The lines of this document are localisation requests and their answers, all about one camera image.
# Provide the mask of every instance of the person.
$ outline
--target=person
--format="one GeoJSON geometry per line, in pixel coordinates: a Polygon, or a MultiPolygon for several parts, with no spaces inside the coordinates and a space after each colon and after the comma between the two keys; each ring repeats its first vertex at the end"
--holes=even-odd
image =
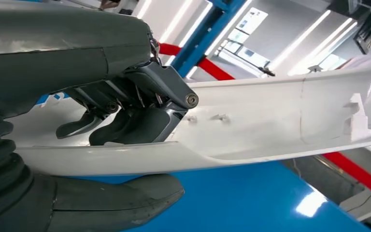
{"type": "Polygon", "coordinates": [[[99,11],[117,7],[121,0],[101,0],[99,11]]]}
{"type": "Polygon", "coordinates": [[[371,65],[371,55],[360,55],[348,60],[343,65],[339,66],[337,69],[352,69],[368,65],[371,65]]]}

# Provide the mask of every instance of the blue metal frame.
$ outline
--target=blue metal frame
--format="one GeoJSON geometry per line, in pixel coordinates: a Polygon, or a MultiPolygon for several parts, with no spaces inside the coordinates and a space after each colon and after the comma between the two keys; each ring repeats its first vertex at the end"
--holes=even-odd
{"type": "Polygon", "coordinates": [[[245,3],[245,0],[229,0],[228,3],[224,3],[223,0],[209,1],[213,3],[213,8],[172,63],[182,77],[185,77],[204,57],[205,51],[245,3]]]}

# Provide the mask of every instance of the ceiling light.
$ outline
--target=ceiling light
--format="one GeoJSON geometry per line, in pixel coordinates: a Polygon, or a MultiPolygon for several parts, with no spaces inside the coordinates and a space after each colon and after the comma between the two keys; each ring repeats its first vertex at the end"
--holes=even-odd
{"type": "Polygon", "coordinates": [[[177,26],[178,22],[180,22],[180,19],[183,17],[188,7],[191,5],[192,1],[193,0],[185,0],[180,10],[175,15],[174,19],[169,24],[169,27],[166,29],[161,38],[158,40],[160,43],[164,43],[168,39],[174,28],[177,26]]]}
{"type": "Polygon", "coordinates": [[[187,32],[183,40],[181,40],[179,47],[183,47],[184,44],[187,43],[188,39],[191,37],[191,35],[194,33],[194,31],[197,29],[198,25],[200,25],[201,21],[204,19],[204,17],[208,14],[210,9],[213,7],[213,4],[211,2],[208,2],[208,5],[205,7],[205,9],[202,11],[202,13],[197,18],[196,22],[193,24],[193,26],[190,28],[190,30],[187,32]]]}
{"type": "Polygon", "coordinates": [[[210,47],[205,51],[205,55],[208,56],[209,53],[214,49],[215,46],[220,42],[220,40],[224,37],[224,35],[229,31],[231,26],[240,18],[241,14],[247,9],[247,7],[251,4],[252,0],[247,0],[241,9],[235,14],[235,16],[231,19],[231,21],[226,25],[226,27],[221,31],[221,33],[217,36],[214,42],[210,45],[210,47]]]}
{"type": "Polygon", "coordinates": [[[169,60],[164,64],[165,66],[171,65],[172,61],[175,59],[175,56],[170,56],[169,60]]]}
{"type": "Polygon", "coordinates": [[[326,11],[323,15],[321,15],[319,17],[319,19],[317,19],[297,40],[295,40],[287,49],[285,49],[282,54],[277,58],[275,59],[271,65],[269,66],[269,69],[270,70],[275,70],[276,67],[278,67],[278,65],[280,65],[282,63],[282,61],[284,61],[288,55],[295,49],[298,47],[298,45],[303,41],[305,40],[305,38],[311,34],[311,32],[320,24],[322,23],[322,21],[324,21],[324,19],[331,13],[330,10],[326,11]]]}
{"type": "Polygon", "coordinates": [[[151,4],[151,0],[145,0],[143,7],[140,9],[139,13],[137,14],[137,18],[143,18],[150,4],[151,4]]]}
{"type": "Polygon", "coordinates": [[[307,55],[301,62],[299,62],[289,73],[288,75],[295,75],[299,70],[307,69],[310,66],[310,62],[313,61],[313,58],[324,49],[324,47],[331,42],[335,36],[337,36],[346,26],[352,22],[352,19],[347,19],[342,23],[332,34],[330,34],[320,45],[318,45],[309,55],[307,55]]]}
{"type": "Polygon", "coordinates": [[[187,79],[190,79],[191,76],[195,73],[195,71],[197,70],[197,66],[194,66],[187,74],[187,76],[185,76],[187,79]]]}
{"type": "Polygon", "coordinates": [[[331,49],[336,46],[339,41],[345,37],[354,27],[356,27],[357,22],[353,23],[348,29],[346,29],[340,36],[338,36],[328,47],[326,47],[319,55],[317,56],[317,60],[322,62],[323,59],[330,53],[331,49]]]}

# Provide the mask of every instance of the metal bolt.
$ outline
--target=metal bolt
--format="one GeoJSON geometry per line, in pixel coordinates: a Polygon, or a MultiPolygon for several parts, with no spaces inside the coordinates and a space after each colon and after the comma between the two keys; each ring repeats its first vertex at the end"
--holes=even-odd
{"type": "Polygon", "coordinates": [[[189,106],[189,107],[196,107],[198,102],[199,102],[199,99],[198,99],[198,96],[194,93],[190,93],[188,94],[186,97],[185,97],[185,102],[186,104],[189,106]]]}
{"type": "Polygon", "coordinates": [[[107,103],[107,105],[106,105],[106,109],[107,109],[110,113],[114,113],[114,112],[116,112],[116,111],[119,109],[119,105],[118,105],[116,102],[109,102],[109,103],[107,103]]]}

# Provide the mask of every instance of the gray robotic hand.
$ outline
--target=gray robotic hand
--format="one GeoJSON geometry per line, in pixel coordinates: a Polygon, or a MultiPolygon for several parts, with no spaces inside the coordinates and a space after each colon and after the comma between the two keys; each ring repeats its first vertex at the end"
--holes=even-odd
{"type": "Polygon", "coordinates": [[[143,225],[180,199],[181,184],[167,174],[121,185],[34,174],[13,152],[15,143],[1,139],[13,127],[4,120],[60,91],[86,112],[60,125],[58,138],[91,132],[91,145],[162,142],[198,104],[178,73],[161,65],[143,21],[0,2],[0,231],[114,232],[143,225]],[[110,125],[92,131],[116,112],[110,125]]]}

